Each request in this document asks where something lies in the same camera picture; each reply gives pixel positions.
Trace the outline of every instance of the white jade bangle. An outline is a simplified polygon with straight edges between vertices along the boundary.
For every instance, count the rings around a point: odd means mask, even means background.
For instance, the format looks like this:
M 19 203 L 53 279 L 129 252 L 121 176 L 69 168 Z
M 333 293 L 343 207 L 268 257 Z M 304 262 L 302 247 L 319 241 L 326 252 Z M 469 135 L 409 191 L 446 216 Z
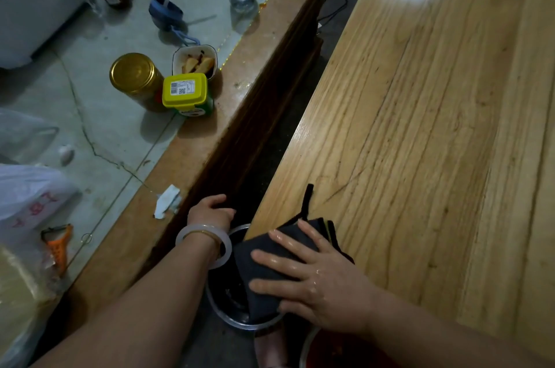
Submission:
M 190 234 L 191 232 L 199 232 L 199 231 L 208 231 L 211 234 L 216 235 L 219 239 L 221 239 L 221 242 L 225 246 L 224 255 L 212 263 L 212 265 L 210 266 L 210 270 L 217 269 L 218 267 L 221 267 L 224 264 L 226 264 L 232 255 L 232 241 L 229 239 L 229 237 L 224 231 L 218 228 L 214 228 L 211 225 L 201 225 L 201 224 L 187 225 L 177 234 L 177 238 L 175 239 L 175 245 L 178 245 L 181 241 L 183 241 L 183 238 L 185 238 L 185 236 Z

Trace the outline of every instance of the finger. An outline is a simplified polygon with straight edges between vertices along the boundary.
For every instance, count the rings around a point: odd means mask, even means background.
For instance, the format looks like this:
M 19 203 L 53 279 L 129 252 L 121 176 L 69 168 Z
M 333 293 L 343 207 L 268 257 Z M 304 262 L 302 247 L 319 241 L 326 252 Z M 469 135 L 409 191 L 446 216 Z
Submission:
M 250 253 L 255 262 L 262 266 L 269 267 L 276 272 L 291 276 L 292 278 L 306 280 L 310 277 L 311 270 L 306 264 L 298 261 L 279 257 L 262 250 L 254 250 Z
M 268 232 L 269 237 L 280 246 L 295 254 L 298 258 L 306 263 L 314 263 L 318 257 L 318 253 L 311 250 L 307 246 L 303 246 L 300 242 L 285 235 L 283 232 L 274 229 Z
M 297 222 L 300 230 L 303 231 L 309 238 L 314 241 L 314 244 L 318 247 L 318 250 L 321 252 L 329 252 L 334 250 L 334 247 L 330 244 L 330 242 L 322 236 L 314 227 L 309 224 L 306 220 L 299 219 Z
M 225 194 L 216 194 L 216 196 L 208 196 L 202 199 L 199 204 L 204 204 L 208 207 L 216 206 L 217 204 L 224 203 L 227 199 Z
M 279 304 L 280 313 L 296 314 L 312 324 L 318 324 L 314 311 L 301 302 L 282 300 Z
M 227 214 L 227 216 L 229 216 L 229 221 L 231 222 L 233 220 L 233 218 L 235 217 L 235 213 L 237 213 L 237 210 L 235 209 L 231 209 L 231 208 L 220 208 L 218 210 L 222 210 L 223 212 L 225 212 Z
M 304 301 L 307 297 L 306 287 L 293 280 L 253 279 L 249 282 L 251 291 L 261 295 L 273 295 L 291 301 Z

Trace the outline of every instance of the forearm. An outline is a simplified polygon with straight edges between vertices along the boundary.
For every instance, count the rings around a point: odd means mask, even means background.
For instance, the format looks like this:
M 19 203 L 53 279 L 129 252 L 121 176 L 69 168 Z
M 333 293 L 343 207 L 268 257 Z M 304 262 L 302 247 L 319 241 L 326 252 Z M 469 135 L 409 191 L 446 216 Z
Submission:
M 440 320 L 390 293 L 371 302 L 367 336 L 403 368 L 553 367 L 520 346 Z
M 121 298 L 34 367 L 173 366 L 216 252 L 212 238 L 189 235 Z

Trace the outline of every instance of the yellow lid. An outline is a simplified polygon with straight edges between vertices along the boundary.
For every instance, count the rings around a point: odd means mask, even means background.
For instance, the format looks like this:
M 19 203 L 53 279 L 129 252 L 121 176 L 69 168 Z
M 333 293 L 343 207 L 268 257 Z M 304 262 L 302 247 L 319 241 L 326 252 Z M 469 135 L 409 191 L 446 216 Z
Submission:
M 208 80 L 204 73 L 187 73 L 164 79 L 162 103 L 166 108 L 191 109 L 206 102 Z
M 119 91 L 136 93 L 149 86 L 156 76 L 156 67 L 144 54 L 127 53 L 110 69 L 110 82 Z

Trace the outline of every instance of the dark floor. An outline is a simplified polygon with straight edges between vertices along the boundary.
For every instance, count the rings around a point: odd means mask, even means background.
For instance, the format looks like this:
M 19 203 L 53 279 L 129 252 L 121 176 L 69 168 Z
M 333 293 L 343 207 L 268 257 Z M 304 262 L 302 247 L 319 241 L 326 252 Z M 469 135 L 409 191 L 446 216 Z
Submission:
M 238 208 L 235 224 L 249 223 L 252 220 L 355 3 L 356 0 L 349 0 L 347 7 L 321 29 L 320 37 L 324 41 L 321 56 L 296 92 L 292 105 L 280 119 L 243 183 L 239 194 L 240 202 L 234 203 Z M 342 4 L 343 0 L 327 0 L 321 16 L 335 11 Z M 204 298 L 185 345 L 180 366 L 183 368 L 256 367 L 253 335 L 228 327 L 212 312 L 208 301 Z M 290 366 L 296 366 L 295 362 L 290 363 Z

